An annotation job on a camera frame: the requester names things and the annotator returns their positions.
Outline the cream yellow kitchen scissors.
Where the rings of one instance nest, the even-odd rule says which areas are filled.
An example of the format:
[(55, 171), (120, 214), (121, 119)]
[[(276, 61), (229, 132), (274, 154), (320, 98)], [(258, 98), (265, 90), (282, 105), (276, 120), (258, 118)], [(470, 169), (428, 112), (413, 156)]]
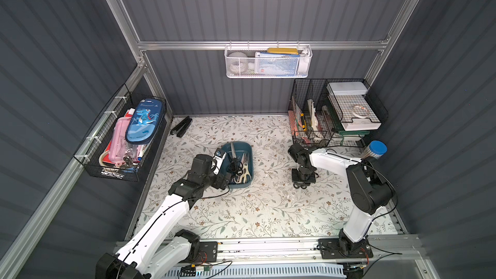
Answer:
[(249, 172), (249, 155), (247, 153), (243, 154), (240, 163), (241, 171), (235, 176), (235, 183), (246, 184), (252, 179), (251, 173)]

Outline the medium black scissors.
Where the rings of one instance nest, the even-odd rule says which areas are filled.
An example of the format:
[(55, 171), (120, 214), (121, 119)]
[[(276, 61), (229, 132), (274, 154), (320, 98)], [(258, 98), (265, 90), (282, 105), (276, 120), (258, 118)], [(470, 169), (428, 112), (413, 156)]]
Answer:
[(231, 159), (230, 159), (230, 165), (228, 171), (231, 174), (240, 176), (242, 174), (243, 164), (236, 156), (235, 145), (233, 142), (230, 143), (230, 147), (231, 147)]

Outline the teal plastic storage box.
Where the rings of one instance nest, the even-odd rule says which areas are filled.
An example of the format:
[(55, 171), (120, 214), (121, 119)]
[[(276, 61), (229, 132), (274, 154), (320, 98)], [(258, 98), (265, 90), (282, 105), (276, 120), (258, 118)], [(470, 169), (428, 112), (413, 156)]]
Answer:
[(221, 146), (226, 152), (226, 159), (220, 168), (220, 174), (229, 180), (231, 189), (245, 189), (254, 180), (253, 149), (247, 142), (229, 142)]

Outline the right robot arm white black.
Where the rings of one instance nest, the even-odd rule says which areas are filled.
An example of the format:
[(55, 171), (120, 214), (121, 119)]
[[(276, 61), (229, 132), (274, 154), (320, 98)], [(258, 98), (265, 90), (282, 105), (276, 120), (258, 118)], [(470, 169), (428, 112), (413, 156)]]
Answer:
[(336, 240), (319, 241), (322, 257), (371, 257), (367, 248), (369, 228), (375, 219), (388, 214), (386, 205), (397, 196), (394, 186), (380, 172), (377, 159), (350, 158), (325, 148), (305, 148), (299, 143), (290, 146), (288, 154), (298, 164), (291, 172), (296, 189), (307, 189), (316, 183), (318, 169), (347, 178), (353, 210)]

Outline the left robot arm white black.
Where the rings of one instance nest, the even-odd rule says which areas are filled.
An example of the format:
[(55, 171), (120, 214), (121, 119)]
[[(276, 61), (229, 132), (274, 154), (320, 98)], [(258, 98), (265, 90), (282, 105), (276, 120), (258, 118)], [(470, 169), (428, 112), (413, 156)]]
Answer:
[(164, 248), (172, 228), (204, 198), (207, 188), (227, 188), (230, 176), (220, 169), (226, 151), (218, 148), (213, 156), (198, 154), (183, 178), (174, 182), (168, 195), (146, 225), (117, 253), (105, 253), (97, 262), (96, 278), (161, 278), (182, 261), (194, 261), (199, 253), (199, 236), (181, 230)]

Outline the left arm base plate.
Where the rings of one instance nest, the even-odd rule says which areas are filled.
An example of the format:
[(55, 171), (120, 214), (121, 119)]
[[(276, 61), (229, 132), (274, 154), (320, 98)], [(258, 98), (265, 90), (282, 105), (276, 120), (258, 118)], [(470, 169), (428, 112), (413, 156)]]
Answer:
[(187, 258), (182, 263), (202, 264), (217, 260), (218, 242), (196, 242), (191, 245)]

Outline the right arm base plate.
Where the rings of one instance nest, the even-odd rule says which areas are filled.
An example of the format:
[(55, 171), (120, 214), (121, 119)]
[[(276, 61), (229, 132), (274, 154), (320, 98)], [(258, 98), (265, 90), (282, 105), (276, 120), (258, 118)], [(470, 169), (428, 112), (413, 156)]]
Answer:
[(324, 260), (332, 259), (370, 259), (373, 252), (367, 239), (353, 243), (344, 238), (321, 238), (318, 239), (316, 249)]

